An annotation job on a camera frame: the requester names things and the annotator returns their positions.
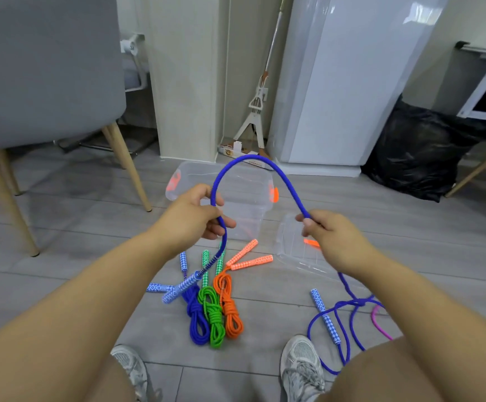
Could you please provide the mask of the person's left hand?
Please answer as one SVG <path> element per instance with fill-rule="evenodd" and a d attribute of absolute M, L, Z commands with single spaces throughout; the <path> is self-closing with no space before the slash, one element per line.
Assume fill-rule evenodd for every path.
<path fill-rule="evenodd" d="M 149 235 L 153 250 L 161 260 L 167 261 L 192 247 L 200 238 L 216 240 L 226 237 L 226 229 L 236 222 L 226 217 L 222 227 L 224 201 L 219 194 L 213 195 L 212 187 L 198 184 L 183 193 L 159 217 Z"/>

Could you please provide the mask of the person's right hand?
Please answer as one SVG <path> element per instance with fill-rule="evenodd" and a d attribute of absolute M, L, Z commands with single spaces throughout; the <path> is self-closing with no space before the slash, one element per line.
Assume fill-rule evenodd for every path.
<path fill-rule="evenodd" d="M 338 272 L 361 279 L 382 258 L 377 248 L 346 216 L 324 209 L 313 209 L 309 214 L 310 217 L 298 214 L 295 219 L 302 223 L 304 218 L 310 218 L 329 231 L 326 242 L 319 245 L 328 264 Z"/>

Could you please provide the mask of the person's right forearm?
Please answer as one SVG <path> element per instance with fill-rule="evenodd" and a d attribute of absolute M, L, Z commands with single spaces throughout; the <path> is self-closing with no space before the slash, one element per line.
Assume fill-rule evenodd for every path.
<path fill-rule="evenodd" d="M 376 295 L 445 400 L 486 402 L 484 316 L 385 256 L 345 273 Z"/>

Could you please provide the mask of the person's left forearm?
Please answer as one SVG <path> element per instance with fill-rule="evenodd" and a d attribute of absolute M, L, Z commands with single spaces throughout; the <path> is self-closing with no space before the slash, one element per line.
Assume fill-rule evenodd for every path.
<path fill-rule="evenodd" d="M 154 275 L 154 232 L 111 250 L 0 328 L 0 402 L 83 401 Z"/>

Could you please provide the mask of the clear plastic box lid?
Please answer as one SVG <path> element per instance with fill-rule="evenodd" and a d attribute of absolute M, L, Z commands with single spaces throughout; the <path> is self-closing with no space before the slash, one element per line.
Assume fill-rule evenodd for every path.
<path fill-rule="evenodd" d="M 301 272 L 312 273 L 342 284 L 342 279 L 327 263 L 321 248 L 307 243 L 313 241 L 312 238 L 301 235 L 302 223 L 298 222 L 295 216 L 295 213 L 288 213 L 279 223 L 275 243 L 278 260 Z"/>

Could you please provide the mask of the clear plastic storage box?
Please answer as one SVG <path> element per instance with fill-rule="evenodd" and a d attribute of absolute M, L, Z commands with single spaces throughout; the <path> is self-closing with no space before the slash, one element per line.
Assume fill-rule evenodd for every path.
<path fill-rule="evenodd" d="M 196 184 L 213 186 L 223 168 L 221 163 L 182 162 L 167 184 L 166 198 L 174 201 Z M 224 215 L 237 223 L 234 229 L 228 229 L 228 238 L 246 242 L 258 238 L 266 212 L 278 200 L 273 173 L 245 162 L 227 172 L 220 182 L 218 193 L 225 202 Z"/>

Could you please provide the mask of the small cardboard box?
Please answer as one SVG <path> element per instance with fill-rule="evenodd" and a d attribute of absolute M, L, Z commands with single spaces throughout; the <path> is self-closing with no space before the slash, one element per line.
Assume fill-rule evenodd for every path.
<path fill-rule="evenodd" d="M 245 155 L 261 156 L 260 154 L 261 151 L 258 145 L 255 144 L 253 141 L 249 141 L 249 140 L 223 142 L 218 147 L 218 152 L 219 154 L 228 156 L 232 159 L 237 159 Z M 261 169 L 273 170 L 273 168 L 270 165 L 257 159 L 246 159 L 243 162 Z"/>

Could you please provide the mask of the white mop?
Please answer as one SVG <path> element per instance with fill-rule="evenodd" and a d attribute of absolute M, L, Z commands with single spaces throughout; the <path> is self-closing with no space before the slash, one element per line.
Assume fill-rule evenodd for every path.
<path fill-rule="evenodd" d="M 264 108 L 264 102 L 266 99 L 266 82 L 269 76 L 269 65 L 271 61 L 271 55 L 273 53 L 273 48 L 275 45 L 275 40 L 277 37 L 277 33 L 280 27 L 280 23 L 282 20 L 283 16 L 283 11 L 285 7 L 285 0 L 280 1 L 280 7 L 278 10 L 278 16 L 276 20 L 276 26 L 275 30 L 273 32 L 273 37 L 271 40 L 271 44 L 269 46 L 269 51 L 268 51 L 268 56 L 267 60 L 265 63 L 265 68 L 263 71 L 263 74 L 260 76 L 258 85 L 256 87 L 256 93 L 255 96 L 253 97 L 253 100 L 249 102 L 248 108 L 250 109 L 250 112 L 246 118 L 246 120 L 243 122 L 243 124 L 240 126 L 239 131 L 233 138 L 233 143 L 232 143 L 232 148 L 234 152 L 241 152 L 241 142 L 239 140 L 240 136 L 245 132 L 247 127 L 251 126 L 255 130 L 255 135 L 257 137 L 258 141 L 258 155 L 263 156 L 263 157 L 269 157 L 268 153 L 266 152 L 266 147 L 265 147 L 265 141 L 264 141 L 264 136 L 263 136 L 263 128 L 262 128 L 262 118 L 261 114 Z"/>

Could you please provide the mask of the black garbage bag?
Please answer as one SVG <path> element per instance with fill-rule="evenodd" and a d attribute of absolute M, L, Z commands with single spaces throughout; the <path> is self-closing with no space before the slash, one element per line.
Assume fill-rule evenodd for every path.
<path fill-rule="evenodd" d="M 486 142 L 486 121 L 412 106 L 398 97 L 361 172 L 417 199 L 440 202 L 456 182 L 458 164 Z"/>

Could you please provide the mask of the person's right grey sneaker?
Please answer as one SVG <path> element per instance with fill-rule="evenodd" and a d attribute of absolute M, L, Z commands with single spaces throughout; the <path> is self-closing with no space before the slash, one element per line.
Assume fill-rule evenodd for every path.
<path fill-rule="evenodd" d="M 280 357 L 280 378 L 287 402 L 315 402 L 325 393 L 325 379 L 318 353 L 309 338 L 292 337 Z"/>

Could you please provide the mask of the person's grey sneaker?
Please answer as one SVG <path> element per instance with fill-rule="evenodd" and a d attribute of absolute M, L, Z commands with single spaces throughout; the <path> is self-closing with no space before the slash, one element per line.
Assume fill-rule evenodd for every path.
<path fill-rule="evenodd" d="M 325 379 L 318 353 L 309 338 L 292 337 L 280 357 L 280 378 L 287 402 L 315 402 L 325 393 Z"/>
<path fill-rule="evenodd" d="M 126 371 L 135 390 L 137 402 L 149 402 L 147 368 L 138 352 L 125 344 L 113 347 L 111 355 Z"/>

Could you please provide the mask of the dark metal floor rack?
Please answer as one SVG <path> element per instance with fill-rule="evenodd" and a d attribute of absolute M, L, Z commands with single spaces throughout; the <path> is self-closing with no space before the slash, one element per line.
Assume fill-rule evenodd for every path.
<path fill-rule="evenodd" d="M 158 130 L 156 128 L 145 128 L 124 124 L 118 124 L 118 126 L 132 159 L 158 141 Z M 53 145 L 66 154 L 78 148 L 113 152 L 110 143 L 107 141 L 101 130 L 79 137 L 53 140 Z"/>

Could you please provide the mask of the white refrigerator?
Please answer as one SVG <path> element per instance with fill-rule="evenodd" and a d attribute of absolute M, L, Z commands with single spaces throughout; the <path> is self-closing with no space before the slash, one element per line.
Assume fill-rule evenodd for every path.
<path fill-rule="evenodd" d="M 448 0 L 293 0 L 267 151 L 357 177 Z"/>

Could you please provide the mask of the person's right leg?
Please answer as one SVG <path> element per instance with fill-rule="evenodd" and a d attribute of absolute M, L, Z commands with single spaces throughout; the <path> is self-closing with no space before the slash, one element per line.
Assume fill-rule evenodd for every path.
<path fill-rule="evenodd" d="M 444 402 L 405 337 L 355 356 L 314 402 Z"/>

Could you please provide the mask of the person's leg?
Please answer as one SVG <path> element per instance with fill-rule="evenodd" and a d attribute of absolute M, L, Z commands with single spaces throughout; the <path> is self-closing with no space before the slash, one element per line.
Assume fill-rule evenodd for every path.
<path fill-rule="evenodd" d="M 355 356 L 314 402 L 444 402 L 405 337 Z"/>
<path fill-rule="evenodd" d="M 83 402 L 137 402 L 127 372 L 114 357 L 106 358 Z"/>

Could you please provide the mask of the person's left grey sneaker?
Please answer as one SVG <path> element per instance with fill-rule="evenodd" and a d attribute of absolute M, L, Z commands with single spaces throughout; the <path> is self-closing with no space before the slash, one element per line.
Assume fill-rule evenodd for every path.
<path fill-rule="evenodd" d="M 111 355 L 126 371 L 135 390 L 137 402 L 149 402 L 147 368 L 138 352 L 125 344 L 113 347 Z"/>

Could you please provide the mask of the person's left leg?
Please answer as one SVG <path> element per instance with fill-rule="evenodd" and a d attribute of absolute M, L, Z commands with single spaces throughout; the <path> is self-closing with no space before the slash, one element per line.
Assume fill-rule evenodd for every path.
<path fill-rule="evenodd" d="M 106 358 L 83 402 L 137 402 L 127 372 L 114 357 Z"/>

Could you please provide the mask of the grey chair with wooden legs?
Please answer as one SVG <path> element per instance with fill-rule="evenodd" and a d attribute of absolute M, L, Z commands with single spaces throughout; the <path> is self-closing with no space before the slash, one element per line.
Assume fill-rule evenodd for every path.
<path fill-rule="evenodd" d="M 117 0 L 0 0 L 0 206 L 39 255 L 13 198 L 6 149 L 102 129 L 147 212 L 117 120 L 126 110 Z"/>

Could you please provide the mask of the white metal frame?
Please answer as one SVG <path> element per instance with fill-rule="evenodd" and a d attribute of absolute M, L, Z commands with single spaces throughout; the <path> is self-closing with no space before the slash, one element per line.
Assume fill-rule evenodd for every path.
<path fill-rule="evenodd" d="M 127 39 L 120 40 L 126 93 L 144 90 L 150 84 L 150 67 L 142 46 L 142 34 L 135 33 Z"/>

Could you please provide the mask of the white table frame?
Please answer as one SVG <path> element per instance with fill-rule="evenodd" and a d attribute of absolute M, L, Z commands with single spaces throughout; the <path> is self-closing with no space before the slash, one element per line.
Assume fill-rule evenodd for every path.
<path fill-rule="evenodd" d="M 472 46 L 470 42 L 458 41 L 455 43 L 454 48 L 460 51 L 477 53 L 479 57 L 486 60 L 486 47 Z M 478 85 L 473 90 L 467 101 L 459 110 L 457 116 L 459 118 L 471 118 L 486 121 L 486 112 L 475 110 L 476 105 L 482 99 L 486 93 L 486 74 L 479 81 Z"/>

